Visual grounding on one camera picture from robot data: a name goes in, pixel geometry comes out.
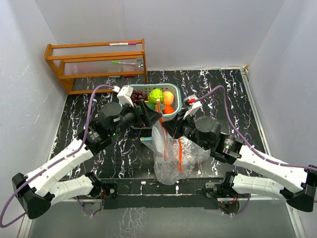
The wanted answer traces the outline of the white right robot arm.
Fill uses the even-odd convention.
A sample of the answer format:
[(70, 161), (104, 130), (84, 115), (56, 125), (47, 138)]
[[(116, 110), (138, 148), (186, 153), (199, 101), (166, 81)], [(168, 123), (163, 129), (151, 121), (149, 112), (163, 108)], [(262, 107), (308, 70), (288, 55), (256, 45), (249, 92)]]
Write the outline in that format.
[(174, 139), (182, 136), (210, 152), (216, 160), (250, 169), (260, 174), (249, 177), (227, 172), (221, 183), (205, 185), (212, 197), (236, 197), (256, 194), (286, 201), (303, 212), (312, 212), (317, 191), (315, 166), (295, 168), (257, 150), (250, 149), (241, 139), (221, 132), (221, 125), (209, 117), (190, 117), (163, 122), (163, 128)]

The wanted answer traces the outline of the clear zip top bag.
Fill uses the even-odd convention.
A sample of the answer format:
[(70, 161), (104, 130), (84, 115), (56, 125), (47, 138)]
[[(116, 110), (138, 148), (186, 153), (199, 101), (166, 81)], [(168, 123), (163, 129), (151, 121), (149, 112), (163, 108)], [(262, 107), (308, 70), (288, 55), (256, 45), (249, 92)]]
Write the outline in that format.
[(157, 180), (164, 185), (173, 185), (180, 179), (188, 179), (196, 164), (206, 161), (210, 151), (204, 150), (182, 136), (173, 139), (156, 122), (151, 137), (142, 137), (141, 142), (154, 153), (154, 172)]

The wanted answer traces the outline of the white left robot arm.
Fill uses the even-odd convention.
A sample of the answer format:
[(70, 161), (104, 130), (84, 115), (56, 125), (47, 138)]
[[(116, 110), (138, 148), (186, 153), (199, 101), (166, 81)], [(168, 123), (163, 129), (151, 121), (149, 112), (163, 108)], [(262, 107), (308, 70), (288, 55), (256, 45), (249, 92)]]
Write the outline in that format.
[(85, 130), (53, 159), (24, 175), (12, 178), (15, 197), (29, 219), (46, 213), (59, 202), (76, 196), (96, 198), (102, 193), (102, 182), (93, 173), (62, 182), (75, 167), (93, 158), (111, 145), (112, 138), (131, 126), (150, 127), (162, 114), (150, 109), (143, 100), (138, 107), (117, 102), (104, 105)]

